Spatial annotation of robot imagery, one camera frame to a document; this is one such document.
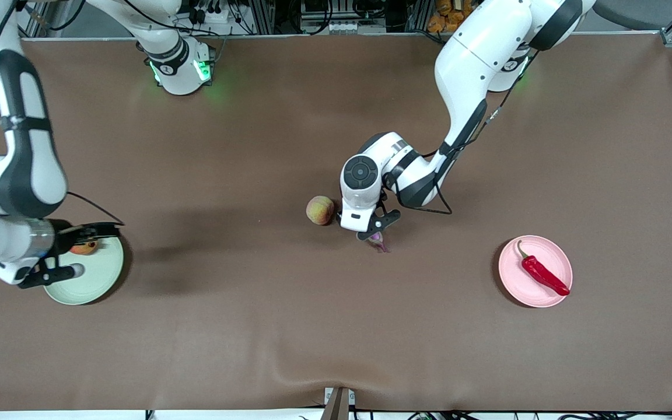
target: light green plate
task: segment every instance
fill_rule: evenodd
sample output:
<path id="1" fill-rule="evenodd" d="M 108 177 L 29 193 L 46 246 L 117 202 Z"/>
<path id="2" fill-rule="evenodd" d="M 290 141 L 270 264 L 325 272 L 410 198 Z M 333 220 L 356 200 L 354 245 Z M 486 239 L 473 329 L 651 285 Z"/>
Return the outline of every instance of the light green plate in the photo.
<path id="1" fill-rule="evenodd" d="M 85 266 L 82 276 L 45 286 L 45 292 L 64 305 L 90 303 L 116 284 L 123 267 L 123 245 L 117 237 L 107 237 L 98 241 L 98 249 L 91 255 L 65 253 L 59 256 L 61 266 L 74 263 Z"/>

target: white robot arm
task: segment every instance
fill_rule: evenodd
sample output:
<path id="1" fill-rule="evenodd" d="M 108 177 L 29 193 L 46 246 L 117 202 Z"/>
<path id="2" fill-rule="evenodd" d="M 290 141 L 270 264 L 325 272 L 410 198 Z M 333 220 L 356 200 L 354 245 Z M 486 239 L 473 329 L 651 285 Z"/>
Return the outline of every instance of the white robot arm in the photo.
<path id="1" fill-rule="evenodd" d="M 595 0 L 486 0 L 461 24 L 435 61 L 437 88 L 450 131 L 431 160 L 397 133 L 372 136 L 341 170 L 341 226 L 362 240 L 400 217 L 386 212 L 383 189 L 406 208 L 422 209 L 438 194 L 487 110 L 490 83 L 521 44 L 549 50 L 567 38 Z M 376 208 L 382 207 L 382 216 Z"/>
<path id="2" fill-rule="evenodd" d="M 64 201 L 67 178 L 40 78 L 19 44 L 14 7 L 0 1 L 0 126 L 7 142 L 0 155 L 0 278 L 31 287 L 79 276 L 83 268 L 59 267 L 58 255 L 91 237 L 118 236 L 118 229 L 43 219 Z M 57 259 L 56 267 L 46 267 L 46 256 Z"/>
<path id="3" fill-rule="evenodd" d="M 172 24 L 181 0 L 87 0 L 126 27 L 149 57 L 155 79 L 173 95 L 187 95 L 211 83 L 214 48 L 182 37 Z"/>

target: red chili pepper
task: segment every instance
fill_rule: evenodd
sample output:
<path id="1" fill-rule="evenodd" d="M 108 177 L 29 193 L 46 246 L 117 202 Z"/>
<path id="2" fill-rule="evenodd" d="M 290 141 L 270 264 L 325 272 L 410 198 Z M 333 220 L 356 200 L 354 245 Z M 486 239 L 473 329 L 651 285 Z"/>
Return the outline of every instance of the red chili pepper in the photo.
<path id="1" fill-rule="evenodd" d="M 527 271 L 535 281 L 539 282 L 539 284 L 549 287 L 554 292 L 556 292 L 557 295 L 567 296 L 569 294 L 569 289 L 567 289 L 567 286 L 562 282 L 562 280 L 558 279 L 558 277 L 549 271 L 549 269 L 546 268 L 541 263 L 541 261 L 536 260 L 533 255 L 528 255 L 523 252 L 523 248 L 520 247 L 520 242 L 522 241 L 517 242 L 517 250 L 519 250 L 520 255 L 523 256 L 523 262 L 521 262 L 521 265 L 525 271 Z"/>

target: orange object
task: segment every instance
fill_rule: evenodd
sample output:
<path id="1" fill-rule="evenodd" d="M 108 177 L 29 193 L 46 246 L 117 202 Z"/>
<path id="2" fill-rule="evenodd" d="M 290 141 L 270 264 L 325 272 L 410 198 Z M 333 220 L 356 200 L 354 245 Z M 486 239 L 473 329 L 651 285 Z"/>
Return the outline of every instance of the orange object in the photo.
<path id="1" fill-rule="evenodd" d="M 448 24 L 454 24 L 456 25 L 456 29 L 458 29 L 458 25 L 461 24 L 461 22 L 463 22 L 463 19 L 465 18 L 466 16 L 464 16 L 462 11 L 453 10 L 447 14 L 447 17 L 445 19 L 447 20 Z"/>
<path id="2" fill-rule="evenodd" d="M 471 12 L 474 11 L 474 7 L 471 6 L 470 0 L 466 0 L 463 2 L 463 16 L 468 16 L 471 14 Z"/>
<path id="3" fill-rule="evenodd" d="M 427 24 L 427 32 L 434 32 L 439 34 L 442 32 L 445 27 L 445 17 L 440 15 L 435 15 L 429 18 L 429 23 Z"/>
<path id="4" fill-rule="evenodd" d="M 69 252 L 77 255 L 90 255 L 98 249 L 96 241 L 87 242 L 86 244 L 74 245 Z"/>
<path id="5" fill-rule="evenodd" d="M 437 8 L 437 12 L 443 16 L 453 11 L 453 4 L 450 0 L 436 0 L 435 7 Z"/>
<path id="6" fill-rule="evenodd" d="M 334 207 L 334 202 L 330 198 L 319 195 L 313 197 L 307 203 L 307 208 L 304 212 L 311 222 L 323 226 L 331 222 Z"/>

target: brown tabletop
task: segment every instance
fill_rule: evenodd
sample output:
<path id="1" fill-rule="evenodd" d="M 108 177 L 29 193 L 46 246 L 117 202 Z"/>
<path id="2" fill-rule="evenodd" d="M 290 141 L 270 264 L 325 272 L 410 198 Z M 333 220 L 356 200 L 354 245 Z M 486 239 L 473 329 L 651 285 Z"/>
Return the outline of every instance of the brown tabletop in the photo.
<path id="1" fill-rule="evenodd" d="M 70 188 L 125 220 L 133 263 L 90 306 L 0 281 L 0 410 L 297 407 L 333 385 L 379 410 L 672 410 L 657 35 L 542 53 L 450 173 L 454 214 L 406 210 L 387 255 L 305 205 L 340 197 L 341 165 L 377 132 L 440 144 L 429 40 L 230 40 L 213 87 L 186 97 L 131 42 L 24 48 Z M 74 199 L 54 216 L 104 220 Z M 562 304 L 502 292 L 496 253 L 520 234 L 568 254 Z"/>

